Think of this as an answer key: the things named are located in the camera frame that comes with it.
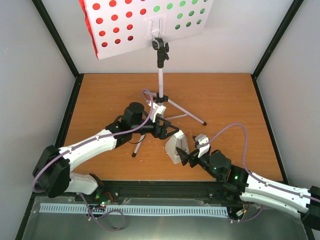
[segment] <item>brown surface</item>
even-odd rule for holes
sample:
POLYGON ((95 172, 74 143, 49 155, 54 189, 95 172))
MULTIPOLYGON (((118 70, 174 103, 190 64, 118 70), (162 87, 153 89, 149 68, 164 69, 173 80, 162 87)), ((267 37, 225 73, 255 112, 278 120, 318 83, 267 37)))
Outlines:
MULTIPOLYGON (((158 75, 146 74, 86 74, 75 105, 65 146, 77 143, 101 131, 122 115, 131 102, 141 102, 142 89, 157 92, 158 75)), ((281 173, 269 138, 256 92, 249 74, 236 73, 166 73, 164 92, 170 99, 208 123, 203 126, 189 116, 173 119, 188 138, 194 150, 192 135, 213 137, 223 127, 239 122, 248 130, 248 168, 266 178, 281 181, 281 173)), ((183 114, 166 104, 165 117, 183 114)), ((132 141, 140 135, 135 134, 132 141)), ((211 181, 200 166, 173 164, 166 155, 167 140, 148 135, 135 158, 136 145, 126 143, 104 152, 75 169, 80 174, 94 173, 102 180, 176 180, 211 181)), ((242 166, 244 133, 240 127, 229 128, 212 144, 232 163, 242 166)))

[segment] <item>tripod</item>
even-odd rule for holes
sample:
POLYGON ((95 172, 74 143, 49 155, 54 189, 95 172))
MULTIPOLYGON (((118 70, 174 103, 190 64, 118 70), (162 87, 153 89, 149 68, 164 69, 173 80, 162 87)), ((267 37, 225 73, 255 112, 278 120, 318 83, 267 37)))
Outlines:
MULTIPOLYGON (((185 117, 185 116, 190 116, 193 119, 197 120, 199 123, 201 123, 202 125, 206 126, 207 123, 203 120, 201 120, 200 118, 196 117, 195 115, 193 115, 191 112, 185 110, 183 107, 181 107, 180 105, 176 104, 174 101, 171 101, 169 99, 169 97, 167 95, 164 95, 164 72, 163 72, 163 68, 165 66, 165 60, 169 60, 169 56, 168 56, 168 52, 169 52, 169 44, 168 43, 164 43, 164 40, 161 37, 155 37, 154 40, 152 41, 152 47, 154 50, 157 51, 157 67, 158 67, 158 84, 159 84, 159 89, 157 93, 152 92, 152 96, 153 96, 153 100, 155 100, 155 103, 157 103, 158 105, 163 105, 164 102, 168 102, 169 104, 173 105, 174 107, 176 107, 177 109, 181 110, 182 112, 184 112, 183 115, 179 115, 179 116, 173 116, 173 117, 168 117, 166 118, 166 120, 170 120, 170 119, 177 119, 177 118, 181 118, 181 117, 185 117)), ((138 150, 143 142, 143 140, 145 139, 145 135, 142 135, 132 153, 132 157, 134 158, 137 153, 138 150)))

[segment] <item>gray wall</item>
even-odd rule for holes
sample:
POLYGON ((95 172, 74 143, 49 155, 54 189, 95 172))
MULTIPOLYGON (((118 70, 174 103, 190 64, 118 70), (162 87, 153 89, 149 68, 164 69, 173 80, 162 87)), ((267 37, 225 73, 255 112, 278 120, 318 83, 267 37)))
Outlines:
POLYGON ((319 13, 304 1, 258 79, 289 181, 307 188, 320 186, 319 13))
MULTIPOLYGON (((204 33, 171 42, 165 72, 252 73, 292 2, 210 1, 213 4, 204 33)), ((43 3, 80 72, 158 71, 152 47, 97 60, 79 1, 43 0, 43 3)))
POLYGON ((1 2, 0 32, 0 239, 12 240, 74 78, 31 0, 1 2))

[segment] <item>robotic arm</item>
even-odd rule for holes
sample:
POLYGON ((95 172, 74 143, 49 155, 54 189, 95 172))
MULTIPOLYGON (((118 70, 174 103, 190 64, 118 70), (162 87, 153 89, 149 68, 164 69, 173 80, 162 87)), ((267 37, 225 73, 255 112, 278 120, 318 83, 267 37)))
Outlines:
POLYGON ((145 121, 143 117, 148 114, 144 111, 144 106, 141 103, 132 102, 124 110, 123 115, 118 116, 113 123, 96 135, 71 146, 61 148, 56 148, 53 145, 48 146, 43 151, 32 174, 36 178, 52 159, 67 152, 37 177, 37 183, 49 198, 55 198, 65 192, 90 195, 98 188, 98 183, 101 182, 99 178, 92 173, 82 175, 72 171, 94 156, 129 142, 134 133, 141 135, 150 133, 159 139, 167 139, 177 133, 179 128, 160 117, 165 110, 165 106, 153 103, 150 119, 143 127, 130 133, 110 136, 115 133, 133 130, 145 121))
POLYGON ((299 188, 269 180, 254 172, 249 174, 244 168, 233 165, 221 151, 215 150, 210 154, 211 147, 207 144, 209 139, 206 135, 200 134, 194 140, 196 149, 190 154, 176 148, 182 165, 189 163, 193 168, 199 164, 216 181, 223 182, 227 200, 269 206, 300 218, 312 229, 320 230, 319 187, 299 188))

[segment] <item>black metal frame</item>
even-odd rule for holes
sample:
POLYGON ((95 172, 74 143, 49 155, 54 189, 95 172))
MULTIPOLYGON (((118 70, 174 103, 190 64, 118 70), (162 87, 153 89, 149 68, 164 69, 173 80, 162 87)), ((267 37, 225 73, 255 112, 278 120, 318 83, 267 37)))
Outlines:
MULTIPOLYGON (((299 10, 300 6, 302 5, 304 0, 293 0, 290 8, 288 9, 286 15, 284 16, 280 26, 278 27, 275 35, 273 36, 270 44, 268 45, 267 49, 265 50, 261 60, 259 61, 256 69, 254 70, 253 74, 251 75, 252 82, 260 103, 260 107, 262 110, 263 117, 265 119, 265 123, 270 135, 270 139, 272 142, 272 146, 278 161, 278 165, 281 171, 281 175, 283 178, 283 182, 285 184, 289 184, 288 178, 281 160, 281 156, 276 144, 276 140, 268 119, 268 114, 265 109, 263 99, 259 90, 259 86, 257 83, 257 79, 262 72, 264 66, 268 62, 271 54, 273 53, 274 49, 278 45, 280 39, 284 35, 286 29, 290 25, 291 21, 293 20, 295 14, 299 10)), ((84 77, 84 74, 79 74, 74 62, 72 61, 71 56, 69 55, 67 48, 65 47, 61 37, 57 29, 54 26, 44 4, 41 0, 32 0, 36 9, 38 10, 42 20, 44 21, 46 27, 48 28, 52 38, 54 39, 57 47, 59 48, 61 54, 63 55, 67 65, 69 66, 71 72, 75 77, 75 83, 72 89, 72 93, 63 117, 63 121, 55 142, 56 147, 61 147, 64 145, 69 125, 71 122, 71 118, 73 115, 73 111, 77 102, 78 94, 80 91, 81 83, 84 77)), ((219 199, 218 197, 211 196, 211 193, 215 192, 215 190, 220 189, 222 186, 218 182, 140 182, 140 181, 108 181, 108 185, 112 185, 115 189, 118 189, 119 196, 118 199, 124 198, 132 198, 132 197, 156 197, 156 198, 192 198, 198 199, 202 201, 208 201, 210 203, 215 203, 219 199)), ((27 209, 25 211, 23 220, 21 222, 19 231, 16 236, 16 240, 21 240, 24 234, 25 227, 27 225, 29 215, 31 213, 31 209, 35 200, 36 196, 41 194, 32 193, 31 198, 29 200, 27 209)), ((225 206, 230 206, 229 203, 223 202, 223 200, 219 200, 221 204, 225 206)), ((309 227, 305 227, 305 231, 309 240, 315 240, 312 230, 309 227)))

